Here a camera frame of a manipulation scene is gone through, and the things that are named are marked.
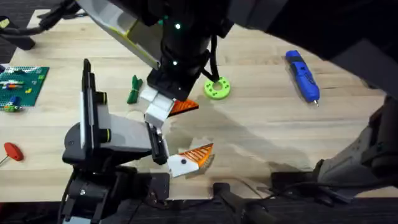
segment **blue screwdriver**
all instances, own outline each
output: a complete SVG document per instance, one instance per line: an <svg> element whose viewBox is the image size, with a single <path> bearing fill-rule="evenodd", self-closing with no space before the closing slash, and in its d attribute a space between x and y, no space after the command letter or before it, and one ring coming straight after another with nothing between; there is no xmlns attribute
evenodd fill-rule
<svg viewBox="0 0 398 224"><path fill-rule="evenodd" d="M320 97L319 87L312 77L310 69L298 51L290 50L286 52L286 60L294 73L295 80L305 100L314 102L317 106Z"/></svg>

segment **wooden table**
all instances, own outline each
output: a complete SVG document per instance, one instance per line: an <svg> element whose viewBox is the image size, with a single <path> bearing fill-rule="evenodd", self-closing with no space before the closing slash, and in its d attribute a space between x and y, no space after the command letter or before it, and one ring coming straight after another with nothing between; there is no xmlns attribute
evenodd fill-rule
<svg viewBox="0 0 398 224"><path fill-rule="evenodd" d="M35 11L29 26L36 26L36 16L44 12ZM90 18L61 21L33 38L36 48L16 50L11 65L48 66L50 71L34 107L0 113L0 143L14 142L25 154L23 162L0 166L0 202L60 200L72 168L61 159L63 139L79 121L84 58L92 63L99 91L108 93L111 113L142 119L145 111L126 99L131 77L145 80L150 68ZM282 56L292 49L299 49L321 88L319 108L303 102L286 69ZM204 97L201 77L190 94L200 109L164 126L171 153L203 139L214 142L211 164L172 179L171 198L211 197L210 187L219 181L229 182L243 197L258 197L250 188L269 185L272 171L310 170L319 159L344 149L383 101L383 93L367 89L357 77L262 32L234 26L219 42L217 59L220 74L233 86L229 97ZM150 157L130 164L143 172L167 171ZM370 195L398 193L388 188L364 194Z"/></svg>

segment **green ring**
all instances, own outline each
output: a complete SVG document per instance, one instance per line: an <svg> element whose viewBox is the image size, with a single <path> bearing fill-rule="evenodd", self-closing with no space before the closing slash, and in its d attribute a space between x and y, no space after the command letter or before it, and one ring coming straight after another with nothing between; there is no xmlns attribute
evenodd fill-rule
<svg viewBox="0 0 398 224"><path fill-rule="evenodd" d="M231 91L231 84L225 77L220 77L220 80L218 80L218 83L221 85L220 90L215 90L213 88L213 82L211 80L207 80L205 82L205 94L207 97L209 97L212 100L222 100L226 98L230 91Z"/></svg>

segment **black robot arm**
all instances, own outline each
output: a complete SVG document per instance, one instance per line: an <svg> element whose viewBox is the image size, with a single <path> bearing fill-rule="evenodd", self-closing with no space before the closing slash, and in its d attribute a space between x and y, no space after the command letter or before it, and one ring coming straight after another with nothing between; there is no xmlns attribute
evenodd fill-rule
<svg viewBox="0 0 398 224"><path fill-rule="evenodd" d="M303 47L398 98L395 0L232 0L228 18Z"/></svg>

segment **red handle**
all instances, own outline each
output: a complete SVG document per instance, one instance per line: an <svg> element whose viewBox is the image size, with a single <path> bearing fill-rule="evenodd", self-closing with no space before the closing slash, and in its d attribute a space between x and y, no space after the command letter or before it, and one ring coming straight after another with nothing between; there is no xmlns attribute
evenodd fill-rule
<svg viewBox="0 0 398 224"><path fill-rule="evenodd" d="M6 150L7 155L12 159L16 161L21 161L24 159L24 155L21 152L21 150L13 143L10 142L4 143L4 148Z"/></svg>

